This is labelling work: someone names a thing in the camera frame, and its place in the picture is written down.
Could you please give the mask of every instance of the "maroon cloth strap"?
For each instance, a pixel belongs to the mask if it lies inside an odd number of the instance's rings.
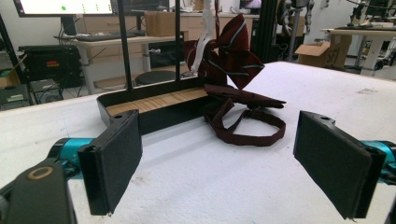
[[[230,86],[215,86],[205,84],[206,93],[220,100],[231,98],[233,102],[247,105],[250,109],[255,106],[283,108],[286,102],[272,99],[250,91],[238,90]]]
[[[224,142],[237,146],[269,147],[285,135],[286,123],[282,119],[274,115],[270,115],[261,110],[258,110],[257,107],[264,106],[282,108],[283,104],[285,104],[286,102],[278,101],[248,91],[233,91],[233,88],[229,87],[205,85],[205,89],[210,90],[210,93],[208,93],[209,95],[215,96],[220,99],[226,99],[224,105],[216,108],[213,111],[207,111],[205,113],[205,120],[215,131],[216,136]],[[225,93],[224,97],[221,97],[224,90],[226,90],[227,92]],[[230,111],[231,108],[233,108],[233,102],[250,105],[251,107],[254,107],[254,109],[245,110],[233,125],[231,125],[229,128],[225,128],[222,118],[225,114],[228,113],[228,111]],[[268,136],[250,136],[233,133],[236,130],[236,127],[241,122],[242,118],[257,119],[270,125],[276,126],[277,128],[279,128],[279,130],[276,133]]]

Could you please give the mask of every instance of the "white wall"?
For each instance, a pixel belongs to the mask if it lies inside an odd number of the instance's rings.
[[[349,15],[352,14],[353,4],[346,0],[330,0],[329,7],[320,8],[322,0],[315,0],[312,9],[311,34],[306,35],[305,43],[314,43],[315,38],[325,37],[320,29],[333,28],[346,25],[350,22]]]
[[[58,44],[59,18],[20,18],[12,0],[0,1],[0,13],[15,50],[19,46]]]

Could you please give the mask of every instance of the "black metal frame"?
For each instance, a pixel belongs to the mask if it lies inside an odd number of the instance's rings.
[[[17,54],[15,53],[14,48],[12,47],[11,39],[8,36],[6,25],[4,24],[1,14],[0,14],[0,34],[3,37],[4,43],[6,45],[6,50],[9,55],[9,58],[12,62],[12,65],[14,65],[14,67],[15,67],[15,66],[17,66],[19,60],[17,58]],[[22,70],[19,66],[16,68],[16,71],[17,71],[18,76],[21,77]]]
[[[157,85],[142,86],[139,88],[134,88],[132,85],[131,70],[129,65],[129,53],[128,44],[126,38],[126,27],[124,13],[121,11],[119,13],[120,18],[120,33],[122,50],[124,56],[125,65],[125,75],[127,80],[127,88],[125,91],[111,92],[108,94],[103,94],[97,98],[99,104],[99,110],[101,117],[106,125],[109,125],[109,118],[111,115],[107,112],[106,108],[112,105],[119,105],[131,101],[136,101],[140,99],[149,98],[152,96],[158,96],[174,91],[182,91],[191,88],[203,87],[204,80],[200,77],[191,77],[180,79],[180,1],[176,0],[176,76],[174,81],[159,83]],[[155,109],[149,112],[140,114],[140,132],[142,134],[151,133],[158,131],[160,129],[185,122],[190,119],[196,119],[204,114],[205,109],[208,106],[215,105],[219,103],[213,97],[205,96],[195,100],[190,100],[185,103],[180,103],[177,105],[169,105],[159,109]]]
[[[257,35],[257,57],[263,63],[271,62],[271,46],[276,18],[276,0],[262,1]]]

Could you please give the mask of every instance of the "wooden slat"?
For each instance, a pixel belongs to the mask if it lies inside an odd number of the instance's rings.
[[[169,105],[180,104],[204,96],[207,96],[207,94],[203,88],[193,88],[184,91],[175,91],[163,95],[153,96],[120,105],[108,106],[106,110],[110,116],[115,116],[119,113],[134,109],[138,109],[139,113],[144,113],[150,110],[158,109]]]

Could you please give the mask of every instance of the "black equipment box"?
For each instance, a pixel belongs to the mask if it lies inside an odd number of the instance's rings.
[[[61,90],[52,79],[32,81],[30,86],[35,97],[35,103],[38,105],[64,99]]]
[[[27,55],[23,61],[22,83],[53,79],[61,89],[81,86],[81,63],[76,46],[20,46],[19,51]]]
[[[0,111],[15,109],[32,104],[26,85],[9,87],[0,90]]]
[[[178,47],[178,58],[180,59],[180,63],[183,62],[183,39],[180,41],[180,45]],[[176,42],[168,41],[162,43],[151,43],[148,44],[149,49],[159,49],[160,52],[150,52],[149,60],[151,68],[172,66],[176,64]]]

